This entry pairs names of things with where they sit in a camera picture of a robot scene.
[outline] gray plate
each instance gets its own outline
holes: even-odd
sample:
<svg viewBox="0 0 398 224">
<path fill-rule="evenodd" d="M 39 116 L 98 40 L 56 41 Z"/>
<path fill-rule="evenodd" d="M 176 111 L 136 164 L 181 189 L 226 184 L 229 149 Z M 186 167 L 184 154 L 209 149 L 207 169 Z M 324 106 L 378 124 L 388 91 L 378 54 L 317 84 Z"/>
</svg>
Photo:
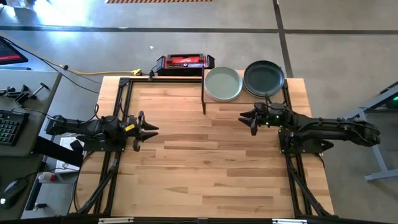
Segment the gray plate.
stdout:
<svg viewBox="0 0 398 224">
<path fill-rule="evenodd" d="M 231 101 L 239 96 L 243 86 L 241 76 L 232 68 L 217 67 L 205 78 L 205 90 L 214 100 Z"/>
</svg>

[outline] desk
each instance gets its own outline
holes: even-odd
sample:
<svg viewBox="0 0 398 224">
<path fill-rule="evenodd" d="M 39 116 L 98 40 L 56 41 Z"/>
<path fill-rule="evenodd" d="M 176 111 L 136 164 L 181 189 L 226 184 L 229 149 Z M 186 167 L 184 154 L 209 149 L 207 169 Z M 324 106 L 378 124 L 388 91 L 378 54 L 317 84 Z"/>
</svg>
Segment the desk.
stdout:
<svg viewBox="0 0 398 224">
<path fill-rule="evenodd" d="M 30 91 L 35 91 L 40 86 L 40 82 L 46 84 L 50 90 L 43 89 L 37 94 L 36 100 L 27 100 L 24 106 L 27 108 L 46 113 L 52 102 L 55 90 L 60 83 L 61 75 L 58 72 L 38 72 L 23 70 L 0 70 L 0 88 L 12 86 L 16 91 L 20 91 L 25 84 Z M 0 96 L 0 109 L 11 110 L 17 105 L 14 99 Z M 44 114 L 34 111 L 18 109 L 18 112 L 29 113 L 29 119 L 19 140 L 14 147 L 0 146 L 0 194 L 16 178 L 24 177 L 40 169 L 43 155 L 30 154 L 40 129 L 45 119 Z M 0 209 L 0 220 L 20 219 L 24 211 L 30 190 L 34 184 L 36 175 L 28 178 L 29 185 L 19 197 L 18 202 L 10 209 Z"/>
<path fill-rule="evenodd" d="M 113 113 L 119 78 L 104 77 L 100 116 Z M 288 79 L 288 84 L 294 110 L 311 116 L 304 80 Z M 251 136 L 238 121 L 239 113 L 251 109 L 252 104 L 215 103 L 203 115 L 200 83 L 135 83 L 129 113 L 143 110 L 160 130 L 140 152 L 128 142 L 112 216 L 293 217 L 277 129 L 260 128 Z M 333 213 L 321 161 L 314 155 L 302 157 L 309 189 Z M 103 153 L 96 152 L 83 166 L 76 193 L 79 207 L 98 185 L 102 161 Z M 107 193 L 105 189 L 101 211 Z"/>
</svg>

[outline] wooden table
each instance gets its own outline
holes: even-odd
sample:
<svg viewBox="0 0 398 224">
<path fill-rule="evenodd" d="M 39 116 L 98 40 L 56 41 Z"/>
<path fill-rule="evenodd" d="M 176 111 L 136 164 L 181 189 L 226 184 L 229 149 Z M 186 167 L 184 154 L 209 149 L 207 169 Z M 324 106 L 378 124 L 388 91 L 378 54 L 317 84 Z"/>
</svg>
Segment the wooden table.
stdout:
<svg viewBox="0 0 398 224">
<path fill-rule="evenodd" d="M 104 77 L 99 115 L 113 113 L 120 77 Z M 311 116 L 304 80 L 288 79 L 294 111 Z M 202 113 L 200 83 L 135 83 L 129 113 L 143 110 L 159 135 L 122 155 L 112 216 L 293 217 L 284 156 L 276 128 L 251 136 L 238 121 L 252 104 L 209 104 Z M 303 154 L 309 189 L 333 213 L 322 162 Z M 84 164 L 78 206 L 98 185 L 103 153 Z M 105 189 L 103 207 L 108 189 Z M 301 192 L 299 200 L 303 209 Z"/>
</svg>

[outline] yellow cable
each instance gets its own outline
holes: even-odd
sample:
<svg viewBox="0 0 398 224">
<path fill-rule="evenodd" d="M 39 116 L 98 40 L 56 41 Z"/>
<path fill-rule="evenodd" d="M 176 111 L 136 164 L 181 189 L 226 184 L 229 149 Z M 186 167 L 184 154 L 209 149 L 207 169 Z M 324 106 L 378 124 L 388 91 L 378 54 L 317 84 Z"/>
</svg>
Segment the yellow cable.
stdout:
<svg viewBox="0 0 398 224">
<path fill-rule="evenodd" d="M 53 60 L 50 60 L 50 59 L 48 59 L 48 58 L 46 58 L 46 57 L 43 57 L 41 54 L 38 54 L 38 53 L 37 53 L 35 50 L 33 50 L 32 48 L 26 46 L 25 44 L 19 42 L 18 40 L 14 39 L 14 38 L 12 38 L 10 35 L 5 34 L 3 31 L 0 31 L 0 34 L 3 35 L 5 38 L 10 39 L 11 41 L 13 41 L 14 43 L 16 43 L 17 45 L 19 45 L 19 46 L 21 46 L 21 47 L 23 47 L 23 48 L 29 50 L 29 51 L 32 52 L 33 54 L 36 54 L 36 55 L 39 56 L 40 58 L 42 58 L 42 59 L 44 59 L 44 60 L 46 60 L 46 61 L 48 61 L 48 62 L 50 62 L 50 63 L 56 64 L 56 65 L 58 65 L 58 66 L 60 66 L 60 67 L 63 68 L 64 65 L 61 65 L 61 64 L 59 64 L 59 63 L 57 63 L 57 62 L 55 62 L 55 61 L 53 61 Z M 79 75 L 104 75 L 104 74 L 119 74 L 119 73 L 134 74 L 134 71 L 81 72 L 81 71 L 74 70 L 74 69 L 69 69 L 69 68 L 68 68 L 68 71 L 77 73 L 77 74 L 79 74 Z"/>
</svg>

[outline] black metal frame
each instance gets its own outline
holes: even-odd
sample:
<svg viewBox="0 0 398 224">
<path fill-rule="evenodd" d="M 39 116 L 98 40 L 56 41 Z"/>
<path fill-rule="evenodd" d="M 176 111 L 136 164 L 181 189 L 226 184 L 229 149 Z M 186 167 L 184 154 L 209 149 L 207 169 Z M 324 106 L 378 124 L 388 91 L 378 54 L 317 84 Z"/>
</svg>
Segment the black metal frame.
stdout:
<svg viewBox="0 0 398 224">
<path fill-rule="evenodd" d="M 114 106 L 114 115 L 117 116 L 120 107 L 120 99 L 123 94 L 124 87 L 127 87 L 127 97 L 124 103 L 124 111 L 128 113 L 129 105 L 132 95 L 132 88 L 134 83 L 201 83 L 201 79 L 184 79 L 184 78 L 120 78 L 118 93 L 116 96 L 115 106 Z M 285 84 L 282 88 L 284 95 L 284 103 L 292 108 L 292 104 L 289 96 L 289 87 L 287 84 L 287 80 L 285 80 Z M 206 106 L 203 104 L 203 112 L 205 112 Z M 110 152 L 105 152 L 105 157 L 103 161 L 103 167 L 101 171 L 100 184 L 107 184 L 110 180 L 109 194 L 106 202 L 106 207 L 103 213 L 100 213 L 100 206 L 102 202 L 102 190 L 96 191 L 95 194 L 98 194 L 97 200 L 95 201 L 94 213 L 93 214 L 76 214 L 72 213 L 63 217 L 51 217 L 51 218 L 35 218 L 29 220 L 13 220 L 10 222 L 4 223 L 98 223 L 99 218 L 111 218 L 111 210 L 113 205 L 114 191 L 116 188 L 116 181 L 118 177 L 118 167 L 119 160 L 121 157 L 121 152 L 115 153 L 115 159 L 117 162 L 114 162 L 116 166 L 114 169 L 114 173 L 111 178 L 109 178 L 108 165 L 111 157 Z M 293 165 L 292 158 L 295 157 L 297 162 L 297 170 Z M 317 202 L 315 197 L 312 195 L 311 191 L 308 189 L 306 181 L 305 181 L 305 173 L 303 162 L 300 153 L 285 153 L 286 158 L 286 167 L 289 178 L 290 192 L 292 195 L 292 204 L 294 209 L 295 217 L 290 219 L 289 223 L 298 223 L 298 220 L 306 220 L 305 223 L 313 223 L 313 224 L 334 224 L 334 223 L 366 223 L 366 224 L 377 224 L 379 222 L 368 222 L 362 220 L 350 220 L 344 218 L 338 218 L 337 216 L 330 215 L 320 204 Z M 305 214 L 303 214 L 299 207 L 299 201 L 297 197 L 297 189 L 295 183 L 298 183 L 303 192 L 304 202 L 305 202 Z M 312 215 L 312 207 L 318 213 L 319 216 Z M 146 223 L 146 224 L 155 224 L 155 223 L 164 223 L 164 224 L 175 224 L 175 223 L 183 223 L 183 222 L 195 222 L 197 224 L 260 224 L 260 223 L 284 223 L 278 219 L 272 218 L 181 218 L 181 217 L 134 217 L 131 218 L 134 220 L 134 223 Z"/>
</svg>

